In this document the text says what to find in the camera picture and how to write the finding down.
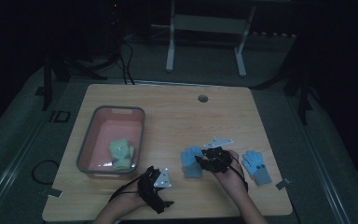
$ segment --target light blue glove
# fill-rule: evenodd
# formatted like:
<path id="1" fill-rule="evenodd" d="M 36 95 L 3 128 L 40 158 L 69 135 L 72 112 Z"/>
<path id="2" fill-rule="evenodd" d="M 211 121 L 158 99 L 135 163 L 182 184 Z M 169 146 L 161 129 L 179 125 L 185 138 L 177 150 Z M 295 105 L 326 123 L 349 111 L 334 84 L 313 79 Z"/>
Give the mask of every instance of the light blue glove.
<path id="1" fill-rule="evenodd" d="M 272 182 L 261 152 L 247 151 L 242 157 L 242 164 L 258 186 Z"/>
<path id="2" fill-rule="evenodd" d="M 203 157 L 200 147 L 187 147 L 185 152 L 181 152 L 185 178 L 202 178 L 202 168 L 196 161 L 196 156 Z"/>

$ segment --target wooden table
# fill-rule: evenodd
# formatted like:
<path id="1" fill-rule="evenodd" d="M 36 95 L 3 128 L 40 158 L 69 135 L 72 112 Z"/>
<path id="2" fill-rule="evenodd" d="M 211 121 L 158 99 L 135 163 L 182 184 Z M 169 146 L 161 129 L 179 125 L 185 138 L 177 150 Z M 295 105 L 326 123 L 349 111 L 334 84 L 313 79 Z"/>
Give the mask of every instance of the wooden table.
<path id="1" fill-rule="evenodd" d="M 208 97 L 207 103 L 198 100 Z M 138 173 L 154 165 L 167 167 L 170 189 L 159 192 L 174 205 L 157 214 L 143 207 L 122 219 L 237 217 L 235 204 L 221 189 L 214 176 L 203 171 L 202 179 L 185 179 L 180 152 L 189 146 L 202 146 L 214 136 L 230 138 L 232 149 L 241 154 L 253 149 L 263 153 L 272 184 L 258 187 L 245 169 L 249 193 L 264 216 L 288 215 L 292 212 L 285 189 L 275 184 L 282 180 L 263 124 L 250 90 L 246 88 L 203 86 L 90 85 L 53 188 L 61 198 L 48 197 L 43 219 L 46 221 L 93 220 L 106 205 L 111 194 L 129 182 L 117 179 L 93 179 L 76 168 L 76 157 L 93 111 L 100 105 L 140 106 L 145 110 L 145 129 Z"/>

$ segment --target pink plastic bin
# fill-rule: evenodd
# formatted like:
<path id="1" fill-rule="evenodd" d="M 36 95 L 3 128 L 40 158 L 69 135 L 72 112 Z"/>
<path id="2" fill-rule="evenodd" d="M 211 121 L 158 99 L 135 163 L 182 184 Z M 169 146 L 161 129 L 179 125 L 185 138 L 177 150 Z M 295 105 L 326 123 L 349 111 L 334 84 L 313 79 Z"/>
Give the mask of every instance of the pink plastic bin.
<path id="1" fill-rule="evenodd" d="M 112 105 L 98 107 L 94 111 L 77 156 L 77 168 L 89 177 L 133 177 L 138 166 L 144 126 L 145 112 L 140 107 Z M 131 167 L 115 170 L 109 145 L 120 139 L 127 139 L 134 150 Z"/>

